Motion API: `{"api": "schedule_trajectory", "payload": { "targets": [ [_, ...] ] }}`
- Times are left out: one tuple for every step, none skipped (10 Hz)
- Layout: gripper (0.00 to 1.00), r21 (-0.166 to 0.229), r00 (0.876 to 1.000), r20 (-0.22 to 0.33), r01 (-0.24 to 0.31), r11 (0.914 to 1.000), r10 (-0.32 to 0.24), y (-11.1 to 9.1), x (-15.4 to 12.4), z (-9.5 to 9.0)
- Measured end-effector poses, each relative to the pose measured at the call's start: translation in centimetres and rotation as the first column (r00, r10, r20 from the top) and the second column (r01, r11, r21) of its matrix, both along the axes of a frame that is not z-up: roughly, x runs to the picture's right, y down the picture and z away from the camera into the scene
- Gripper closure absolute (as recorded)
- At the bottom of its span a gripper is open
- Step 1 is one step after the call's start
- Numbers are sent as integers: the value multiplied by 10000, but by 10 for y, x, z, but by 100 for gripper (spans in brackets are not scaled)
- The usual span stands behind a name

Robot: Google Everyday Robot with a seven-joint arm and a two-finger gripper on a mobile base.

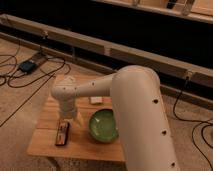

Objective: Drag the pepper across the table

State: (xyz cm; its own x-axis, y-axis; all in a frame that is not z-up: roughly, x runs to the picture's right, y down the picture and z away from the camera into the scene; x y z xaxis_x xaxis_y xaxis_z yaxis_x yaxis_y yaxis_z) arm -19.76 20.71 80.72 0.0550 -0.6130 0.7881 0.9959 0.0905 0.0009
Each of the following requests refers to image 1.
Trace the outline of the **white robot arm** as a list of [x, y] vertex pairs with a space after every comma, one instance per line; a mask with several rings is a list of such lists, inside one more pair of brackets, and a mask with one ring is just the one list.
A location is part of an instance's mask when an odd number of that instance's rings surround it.
[[181, 171], [154, 70], [131, 65], [80, 84], [66, 77], [51, 95], [65, 118], [77, 115], [76, 98], [109, 96], [127, 170]]

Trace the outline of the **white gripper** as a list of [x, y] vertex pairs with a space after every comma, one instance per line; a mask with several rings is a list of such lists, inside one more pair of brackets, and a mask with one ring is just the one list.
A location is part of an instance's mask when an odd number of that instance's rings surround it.
[[77, 113], [76, 101], [70, 99], [68, 101], [59, 102], [59, 114], [63, 119], [74, 119], [74, 122], [80, 127], [83, 126], [83, 118], [80, 113]]

